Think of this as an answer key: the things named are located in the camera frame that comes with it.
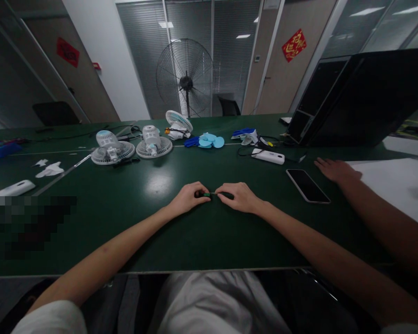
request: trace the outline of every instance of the hand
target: hand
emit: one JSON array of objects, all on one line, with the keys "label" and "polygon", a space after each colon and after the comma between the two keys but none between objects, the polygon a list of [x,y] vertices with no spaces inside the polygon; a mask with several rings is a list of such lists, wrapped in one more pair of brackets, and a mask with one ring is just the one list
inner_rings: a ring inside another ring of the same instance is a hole
[{"label": "hand", "polygon": [[329,180],[333,182],[340,182],[343,179],[354,178],[360,180],[362,177],[361,172],[355,171],[349,164],[341,160],[330,160],[317,158],[314,164],[320,169]]},{"label": "hand", "polygon": [[209,197],[195,198],[195,192],[200,190],[203,190],[205,193],[209,192],[209,190],[203,186],[201,182],[194,182],[185,185],[183,188],[181,188],[178,195],[167,206],[168,209],[175,217],[177,217],[189,211],[198,204],[210,202]]},{"label": "hand", "polygon": [[246,183],[223,183],[223,185],[215,190],[216,193],[226,192],[234,195],[234,199],[229,199],[222,194],[218,194],[218,198],[227,206],[234,210],[258,214],[264,202],[258,198]]}]

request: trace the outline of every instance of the red sign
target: red sign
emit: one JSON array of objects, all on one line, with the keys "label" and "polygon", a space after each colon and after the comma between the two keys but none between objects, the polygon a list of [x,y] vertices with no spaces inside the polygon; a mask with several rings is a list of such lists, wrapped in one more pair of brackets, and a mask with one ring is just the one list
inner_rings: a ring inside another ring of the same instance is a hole
[{"label": "red sign", "polygon": [[282,46],[283,54],[288,62],[293,60],[295,56],[297,56],[300,51],[307,47],[307,42],[305,40],[305,36],[303,36],[302,29],[299,29],[290,39],[288,42]]},{"label": "red sign", "polygon": [[57,39],[57,54],[74,67],[78,66],[79,51],[73,48],[70,44],[68,44],[60,37]]}]

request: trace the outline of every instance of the green table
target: green table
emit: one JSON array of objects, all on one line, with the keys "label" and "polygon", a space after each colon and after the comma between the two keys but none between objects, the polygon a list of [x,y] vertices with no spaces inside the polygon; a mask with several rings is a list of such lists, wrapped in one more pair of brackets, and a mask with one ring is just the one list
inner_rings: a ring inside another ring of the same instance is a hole
[{"label": "green table", "polygon": [[[195,181],[201,181],[210,191],[223,182],[246,182],[257,196],[363,260],[371,264],[390,263],[388,254],[354,213],[339,188],[318,171],[313,161],[317,156],[357,161],[396,159],[408,155],[387,151],[381,144],[374,148],[311,148],[302,163],[286,161],[283,166],[237,156],[239,141],[230,139],[234,130],[253,127],[261,135],[278,137],[286,129],[278,122],[280,116],[192,119],[193,134],[210,132],[225,138],[226,145],[221,149],[185,148],[183,141],[176,141],[172,152],[166,156],[117,169],[97,166],[90,159],[86,160],[39,195],[39,210],[40,203],[48,198],[71,196],[77,199],[77,205],[64,216],[63,222],[48,224],[53,232],[45,242],[33,243],[34,250],[9,251],[9,241],[17,238],[13,232],[23,230],[24,223],[29,221],[28,215],[36,212],[37,207],[25,207],[25,214],[13,216],[13,224],[0,224],[0,276],[61,275],[110,238],[168,204],[184,184]],[[147,124],[153,124],[161,131],[168,126],[166,120],[136,123],[141,128]],[[59,127],[51,133],[39,135],[35,135],[33,129],[0,130],[0,139],[64,137],[93,131],[104,125]],[[67,170],[86,157],[88,150],[96,145],[95,139],[89,136],[25,144],[20,154],[0,159],[0,189],[30,179],[37,186],[28,193],[32,195],[55,178],[36,179],[38,170],[31,167],[32,164],[39,159],[48,159],[50,163],[61,161],[61,167]],[[279,148],[279,152],[294,157],[305,151],[303,148]],[[316,205],[305,202],[285,173],[289,168],[306,170],[332,203]],[[168,223],[121,271],[301,266],[308,266],[308,262],[271,226],[253,215],[236,212],[214,198],[212,202]]]}]

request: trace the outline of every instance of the black fan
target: black fan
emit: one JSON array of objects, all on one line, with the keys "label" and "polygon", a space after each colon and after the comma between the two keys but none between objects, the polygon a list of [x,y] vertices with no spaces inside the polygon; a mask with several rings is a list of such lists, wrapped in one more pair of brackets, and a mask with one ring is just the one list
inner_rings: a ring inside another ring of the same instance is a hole
[{"label": "black fan", "polygon": [[179,105],[184,116],[200,117],[209,108],[212,98],[209,52],[192,39],[170,43],[158,61],[157,88],[164,103]]}]

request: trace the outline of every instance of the sleeve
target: sleeve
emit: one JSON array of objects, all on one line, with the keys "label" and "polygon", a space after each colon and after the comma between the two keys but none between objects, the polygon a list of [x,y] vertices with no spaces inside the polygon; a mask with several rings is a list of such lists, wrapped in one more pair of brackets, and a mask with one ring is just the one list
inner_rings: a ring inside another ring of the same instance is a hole
[{"label": "sleeve", "polygon": [[401,323],[384,328],[380,334],[418,334],[418,325]]},{"label": "sleeve", "polygon": [[23,317],[11,334],[86,334],[87,328],[80,309],[70,301],[46,304]]}]

